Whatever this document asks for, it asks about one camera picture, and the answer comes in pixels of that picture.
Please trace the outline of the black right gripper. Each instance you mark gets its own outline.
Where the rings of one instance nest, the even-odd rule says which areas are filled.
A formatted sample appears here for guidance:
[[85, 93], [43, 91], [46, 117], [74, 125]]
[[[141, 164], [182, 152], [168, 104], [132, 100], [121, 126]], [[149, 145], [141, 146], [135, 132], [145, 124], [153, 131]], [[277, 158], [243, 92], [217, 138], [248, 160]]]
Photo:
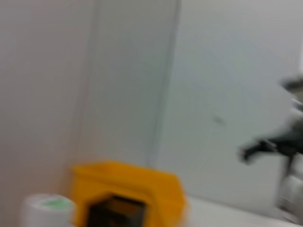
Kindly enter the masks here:
[[239, 160], [249, 164], [257, 155], [259, 155], [264, 146], [269, 150], [276, 151], [285, 156], [294, 156], [303, 153], [303, 133], [288, 131], [274, 137], [264, 138], [245, 145], [240, 148]]

